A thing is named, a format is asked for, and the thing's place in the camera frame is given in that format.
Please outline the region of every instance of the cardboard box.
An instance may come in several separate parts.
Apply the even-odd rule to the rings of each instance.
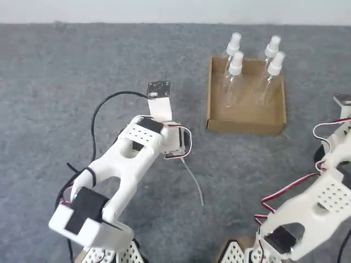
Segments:
[[[278,135],[286,124],[284,80],[273,95],[269,106],[257,105],[252,100],[252,88],[257,84],[264,62],[256,59],[243,61],[242,74],[245,90],[240,103],[226,108],[226,95],[219,92],[225,59],[212,58],[208,71],[208,105],[206,129],[222,133],[254,133]]]

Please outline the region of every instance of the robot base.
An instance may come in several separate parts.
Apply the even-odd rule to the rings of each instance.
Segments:
[[[90,248],[83,260],[76,260],[75,263],[144,263],[144,259],[136,243],[132,241],[128,249],[120,253],[101,248]]]

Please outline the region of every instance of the white plastic part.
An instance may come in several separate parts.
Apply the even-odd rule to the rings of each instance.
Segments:
[[[275,57],[273,58],[273,60],[271,61],[271,63],[268,66],[268,69],[267,69],[267,71],[270,75],[272,75],[272,76],[279,75],[284,58],[285,58],[284,52],[276,53]]]
[[[228,245],[220,263],[244,263],[244,253],[238,242],[232,241]]]
[[[264,54],[268,58],[274,58],[276,53],[279,50],[279,44],[280,44],[280,36],[272,36],[269,44],[265,48]]]
[[[103,222],[87,218],[76,235],[66,230],[66,225],[74,211],[60,204],[52,216],[49,227],[61,235],[85,247],[97,247],[117,252],[128,248],[134,237],[133,230],[118,221],[131,198],[134,196],[138,182],[161,152],[179,150],[179,128],[163,126],[160,133],[138,125],[142,116],[136,116],[118,136],[117,141],[107,152],[92,162],[89,167],[96,174],[96,183],[112,176],[121,179],[120,188],[107,202],[103,211]],[[140,151],[132,148],[133,141],[143,145]],[[93,179],[88,170],[83,171],[74,181],[71,200],[83,187],[92,188]]]
[[[233,60],[229,65],[229,73],[231,75],[237,76],[241,74],[243,58],[244,58],[244,54],[241,51],[238,51],[235,53]]]
[[[240,48],[240,40],[241,40],[241,35],[239,33],[233,33],[231,35],[231,40],[228,43],[226,52],[230,56],[234,56],[234,54],[239,50]]]
[[[76,235],[66,230],[66,225],[74,210],[60,204],[50,219],[49,228],[84,247],[98,247],[123,251],[128,248],[134,237],[133,230],[118,221],[111,224],[99,223],[90,218],[84,222]]]
[[[172,108],[169,97],[148,100],[151,116],[158,122],[170,122],[172,120]]]
[[[335,133],[329,137],[332,144],[332,151],[327,152],[322,158],[323,167],[337,167],[343,161],[351,161],[351,124],[346,122],[342,124]]]
[[[109,223],[117,220],[123,212],[134,196],[138,182],[161,153],[169,136],[167,127],[163,127],[159,134],[139,126],[137,123],[141,119],[141,116],[133,118],[106,153],[89,165],[97,175],[97,184],[112,176],[121,179],[120,188],[103,210],[103,220]],[[139,152],[133,151],[133,141],[144,147]],[[92,183],[90,172],[83,171],[73,184],[71,200],[81,187],[92,187]]]
[[[263,248],[278,259],[298,260],[328,240],[351,216],[351,190],[342,184],[342,179],[340,171],[329,167],[307,190],[286,201],[274,214],[270,213],[260,229]],[[263,237],[279,226],[292,223],[304,227],[303,237],[290,253],[279,254]]]
[[[143,257],[134,241],[131,241],[126,250],[117,254],[113,250],[92,247],[79,263],[113,263],[115,256],[117,263],[144,263]]]
[[[79,263],[112,263],[116,255],[113,250],[90,248],[84,259]]]
[[[351,95],[335,94],[334,101],[341,107],[340,119],[347,118],[351,115]]]
[[[137,245],[134,241],[131,242],[126,251],[117,254],[118,263],[144,263],[144,260],[138,250]]]
[[[256,242],[253,248],[245,249],[245,263],[282,263],[276,256],[272,255],[272,251],[267,250],[263,247],[263,252],[261,246],[258,243],[260,236],[257,235]]]

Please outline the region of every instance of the perforated bracket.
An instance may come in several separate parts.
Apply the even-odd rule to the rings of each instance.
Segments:
[[[81,263],[111,263],[115,255],[116,252],[112,250],[90,248]]]
[[[90,248],[84,259],[75,263],[113,263],[115,257],[115,262],[118,263],[144,263],[143,257],[134,241],[131,242],[126,251],[117,254],[112,250]]]
[[[237,241],[232,241],[227,245],[219,263],[245,263],[244,253]]]

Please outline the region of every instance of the gray carpet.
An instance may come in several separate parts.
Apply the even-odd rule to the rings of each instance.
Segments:
[[[288,124],[284,134],[255,136],[205,130],[210,56],[233,31],[255,56],[282,37]],[[319,147],[311,134],[338,118],[336,92],[349,93],[351,28],[234,25],[0,25],[1,262],[68,262],[65,240],[48,229],[59,188],[91,157],[89,125],[96,105],[120,90],[145,92],[149,81],[172,81],[174,119],[193,130],[186,159],[159,158],[121,216],[150,262],[214,262],[229,237],[252,235],[260,199],[314,171]],[[116,98],[98,114],[98,156],[146,101]],[[321,130],[328,135],[332,129]],[[273,202],[301,192],[308,183]],[[111,197],[117,180],[98,187]],[[300,262],[336,262],[350,221]],[[344,262],[351,258],[351,244]],[[75,253],[80,250],[74,246]]]

